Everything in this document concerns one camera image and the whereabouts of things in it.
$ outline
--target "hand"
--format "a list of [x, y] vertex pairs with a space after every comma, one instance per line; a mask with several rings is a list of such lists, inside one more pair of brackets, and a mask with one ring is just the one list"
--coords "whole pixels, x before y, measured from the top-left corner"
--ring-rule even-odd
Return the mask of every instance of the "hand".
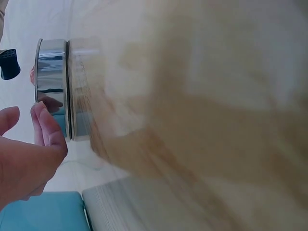
[[35, 144], [2, 135], [19, 120], [18, 107], [0, 111], [0, 210], [17, 200], [41, 195], [67, 155], [59, 125], [40, 102], [31, 108]]

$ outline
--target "finger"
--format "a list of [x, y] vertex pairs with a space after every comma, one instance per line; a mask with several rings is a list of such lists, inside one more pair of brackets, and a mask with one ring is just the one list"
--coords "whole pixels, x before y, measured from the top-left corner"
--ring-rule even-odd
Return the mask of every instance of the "finger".
[[46, 133], [46, 131], [42, 128], [41, 122], [39, 120], [39, 116], [40, 116], [41, 112], [43, 111], [43, 109], [46, 109], [46, 105], [43, 102], [39, 102], [38, 106], [35, 107], [34, 111], [35, 111], [35, 114], [38, 118], [39, 125], [42, 129], [43, 143], [44, 143], [43, 146], [46, 146], [46, 145], [49, 145], [49, 137], [48, 137], [48, 134]]
[[0, 135], [14, 127], [19, 120], [19, 108], [8, 107], [0, 111]]
[[58, 123], [54, 120], [52, 115], [43, 109], [39, 115], [39, 123], [45, 133], [48, 136], [49, 146], [58, 149], [60, 152], [67, 154], [66, 141], [63, 136], [62, 130]]
[[43, 131], [39, 124], [39, 120], [38, 120], [39, 118], [36, 114], [36, 111], [41, 111], [43, 110], [43, 108], [44, 108], [44, 104], [40, 102], [40, 103], [33, 105], [30, 110], [33, 128], [34, 128], [34, 143], [40, 146], [44, 146], [44, 138], [43, 138]]

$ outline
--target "metal edge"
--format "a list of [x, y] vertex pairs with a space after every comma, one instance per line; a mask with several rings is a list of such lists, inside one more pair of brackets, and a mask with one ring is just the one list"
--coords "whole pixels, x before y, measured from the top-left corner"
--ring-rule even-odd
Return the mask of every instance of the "metal edge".
[[40, 38], [37, 44], [37, 50], [35, 53], [35, 61], [34, 61], [34, 94], [35, 94], [35, 102], [38, 103], [38, 65], [39, 65], [39, 50], [42, 44], [43, 39]]
[[64, 40], [64, 53], [63, 53], [63, 93], [64, 93], [64, 107], [65, 107], [65, 130], [66, 130], [66, 141], [72, 139], [72, 123], [71, 123], [71, 107], [70, 107], [70, 90], [68, 81], [68, 66], [67, 58], [69, 55], [69, 50], [67, 46], [67, 41]]
[[70, 125], [71, 125], [71, 139], [75, 141], [75, 120], [74, 120], [74, 102], [73, 102], [73, 85], [72, 85], [72, 73], [70, 68], [70, 55], [71, 55], [71, 43], [67, 42], [67, 56], [66, 56], [66, 68], [67, 68], [67, 90], [69, 92], [69, 110], [70, 110]]

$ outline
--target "black object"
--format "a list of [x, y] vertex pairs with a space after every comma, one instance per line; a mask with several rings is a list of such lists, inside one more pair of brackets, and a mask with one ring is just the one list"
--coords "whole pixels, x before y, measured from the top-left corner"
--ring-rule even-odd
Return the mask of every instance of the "black object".
[[20, 73], [16, 49], [6, 50], [0, 54], [1, 78], [10, 80]]

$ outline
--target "blue cushion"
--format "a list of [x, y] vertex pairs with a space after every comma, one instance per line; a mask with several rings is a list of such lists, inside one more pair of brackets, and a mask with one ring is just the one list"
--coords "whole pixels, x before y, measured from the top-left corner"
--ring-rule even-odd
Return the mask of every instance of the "blue cushion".
[[45, 192], [7, 205], [0, 231], [90, 231], [78, 192]]

